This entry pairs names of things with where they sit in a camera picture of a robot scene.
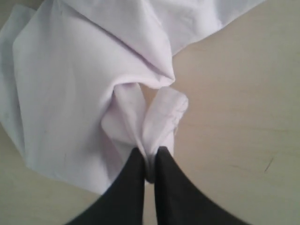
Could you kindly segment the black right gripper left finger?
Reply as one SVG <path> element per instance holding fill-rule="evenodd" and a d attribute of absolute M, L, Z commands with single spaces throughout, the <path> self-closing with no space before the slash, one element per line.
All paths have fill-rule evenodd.
<path fill-rule="evenodd" d="M 141 225 L 145 191 L 144 158 L 132 149 L 120 174 L 106 192 L 68 225 Z"/>

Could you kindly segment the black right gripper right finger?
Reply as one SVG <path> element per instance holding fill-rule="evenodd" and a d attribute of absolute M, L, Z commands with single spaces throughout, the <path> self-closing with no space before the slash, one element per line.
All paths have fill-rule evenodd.
<path fill-rule="evenodd" d="M 159 225 L 246 225 L 204 195 L 166 147 L 155 156 L 155 204 Z"/>

